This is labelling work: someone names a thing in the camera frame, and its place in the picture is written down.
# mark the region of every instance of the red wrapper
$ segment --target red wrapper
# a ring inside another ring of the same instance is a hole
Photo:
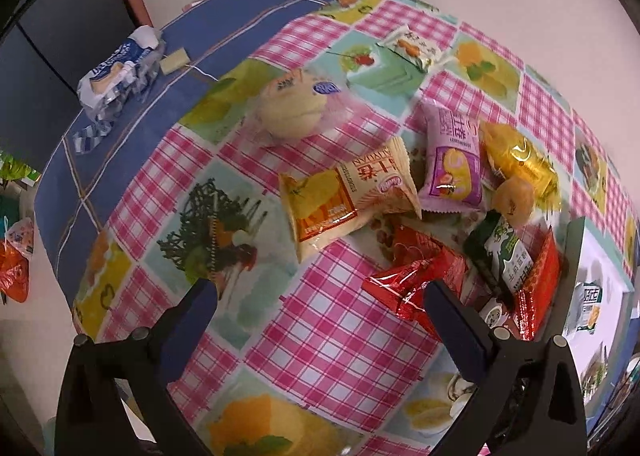
[[[423,234],[406,225],[398,224],[394,228],[394,265],[402,267],[412,261],[425,259],[430,261],[442,250],[444,245],[428,234]]]
[[[523,340],[532,341],[556,293],[560,276],[560,259],[554,234],[549,227],[538,259],[522,288],[515,296],[513,320]]]
[[[430,261],[418,259],[408,265],[367,277],[362,283],[362,289],[393,311],[397,317],[417,321],[427,333],[440,340],[424,311],[424,289],[431,281],[442,279],[453,293],[460,297],[465,271],[465,259],[449,248],[441,246],[440,252]]]

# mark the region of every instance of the white plastic bag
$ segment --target white plastic bag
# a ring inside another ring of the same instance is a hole
[[[311,68],[270,81],[249,103],[242,132],[260,146],[296,144],[370,111],[342,83]]]

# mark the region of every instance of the blue label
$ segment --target blue label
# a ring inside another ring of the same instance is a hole
[[[321,93],[322,95],[329,95],[332,93],[338,93],[340,88],[331,81],[320,81],[314,84],[314,91]]]

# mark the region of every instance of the red snack package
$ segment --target red snack package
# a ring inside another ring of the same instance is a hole
[[[424,289],[431,281],[442,279],[451,292],[453,292],[457,298],[460,298],[465,272],[465,259],[452,250],[443,247],[440,254],[436,256],[436,258],[430,262],[427,269],[420,274],[422,276],[421,282],[404,296],[396,315],[403,319],[417,321],[429,335],[440,341],[440,336],[431,323],[427,312],[424,311]]]
[[[418,284],[428,266],[427,261],[414,261],[404,267],[392,267],[367,277],[362,289],[396,313],[402,298]]]
[[[29,295],[29,261],[9,242],[0,242],[0,290],[18,303]]]
[[[533,264],[524,285],[515,296],[513,320],[523,340],[532,341],[538,333],[556,293],[559,276],[558,249],[556,249],[554,233],[549,227],[540,255]]]
[[[406,225],[394,228],[394,265],[401,267],[417,259],[430,261],[444,245],[428,234],[423,234]]]

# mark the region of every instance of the yellow snack bag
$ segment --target yellow snack bag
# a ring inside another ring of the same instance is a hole
[[[558,173],[522,133],[508,124],[481,121],[480,134],[494,173],[505,179],[519,176],[528,181],[536,206],[543,211],[560,209]]]
[[[333,169],[296,180],[280,174],[280,198],[298,261],[366,224],[376,213],[422,211],[400,137]]]

